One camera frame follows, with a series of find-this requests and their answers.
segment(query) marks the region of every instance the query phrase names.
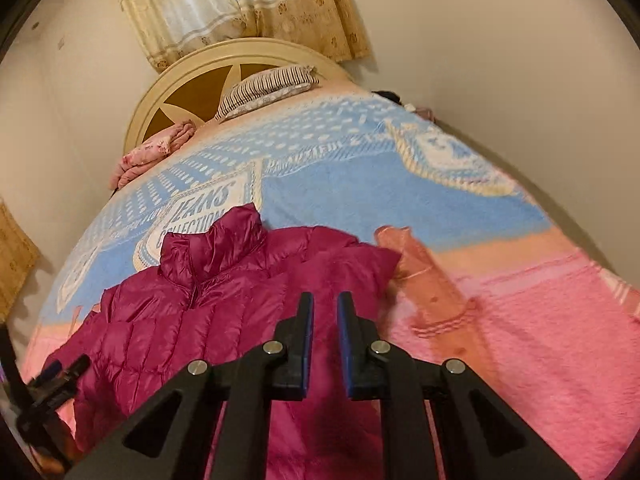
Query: jacket collar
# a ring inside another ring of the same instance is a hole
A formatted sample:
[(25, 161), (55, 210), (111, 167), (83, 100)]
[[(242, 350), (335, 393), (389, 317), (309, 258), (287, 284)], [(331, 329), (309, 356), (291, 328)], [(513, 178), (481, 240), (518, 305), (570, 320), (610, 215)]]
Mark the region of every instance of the jacket collar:
[(205, 233), (167, 233), (160, 273), (178, 285), (193, 287), (234, 266), (263, 243), (266, 233), (253, 203), (233, 207)]

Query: wall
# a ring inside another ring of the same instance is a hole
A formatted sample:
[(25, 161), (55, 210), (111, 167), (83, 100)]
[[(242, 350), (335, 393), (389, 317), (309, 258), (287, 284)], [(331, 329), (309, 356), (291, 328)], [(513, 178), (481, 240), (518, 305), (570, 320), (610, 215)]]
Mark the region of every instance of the wall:
[(107, 200), (106, 183), (122, 156), (129, 120), (158, 74), (146, 62), (117, 0), (51, 4), (56, 12), (39, 38), (40, 55), (69, 136), (91, 168), (92, 186)]
[(356, 0), (364, 86), (519, 168), (640, 285), (640, 50), (606, 0)]
[(0, 64), (0, 196), (42, 257), (12, 310), (18, 354), (52, 280), (101, 203), (69, 146), (33, 41), (12, 44)]
[(0, 64), (0, 196), (43, 255), (10, 318), (18, 355), (156, 77), (117, 0), (42, 0)]

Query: black metal bracket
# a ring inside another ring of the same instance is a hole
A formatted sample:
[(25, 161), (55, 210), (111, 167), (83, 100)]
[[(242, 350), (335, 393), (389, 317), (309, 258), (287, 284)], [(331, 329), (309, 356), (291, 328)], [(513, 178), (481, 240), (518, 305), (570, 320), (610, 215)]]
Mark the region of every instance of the black metal bracket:
[(66, 476), (68, 480), (201, 480), (226, 401), (211, 480), (264, 478), (272, 400), (302, 400), (309, 382), (313, 297), (273, 340), (212, 366), (189, 363)]
[(338, 298), (342, 369), (348, 396), (379, 399), (387, 480), (438, 478), (430, 402), (449, 480), (578, 480), (577, 474), (476, 373), (458, 359), (435, 365), (380, 340)]

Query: pink blanket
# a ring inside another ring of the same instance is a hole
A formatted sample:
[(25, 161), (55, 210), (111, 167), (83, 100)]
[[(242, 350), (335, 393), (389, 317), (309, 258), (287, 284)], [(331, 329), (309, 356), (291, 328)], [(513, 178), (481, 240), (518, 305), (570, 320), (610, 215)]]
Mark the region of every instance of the pink blanket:
[(463, 359), (581, 479), (606, 478), (638, 432), (638, 292), (554, 232), (455, 255), (409, 228), (376, 241), (402, 254), (381, 335), (425, 361)]
[(193, 121), (181, 121), (149, 137), (140, 146), (124, 155), (109, 179), (109, 189), (122, 189), (129, 182), (150, 170), (158, 162), (179, 150), (193, 137)]

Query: bed headboard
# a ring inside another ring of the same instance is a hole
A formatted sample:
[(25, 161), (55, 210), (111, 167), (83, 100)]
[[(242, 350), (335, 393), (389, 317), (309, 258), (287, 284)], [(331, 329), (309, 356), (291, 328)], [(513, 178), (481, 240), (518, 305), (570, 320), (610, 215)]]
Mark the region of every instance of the bed headboard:
[(172, 64), (140, 99), (124, 143), (130, 152), (177, 121), (201, 126), (213, 118), (220, 96), (256, 72), (309, 64), (323, 79), (350, 79), (337, 63), (306, 46), (268, 38), (242, 38), (206, 46)]

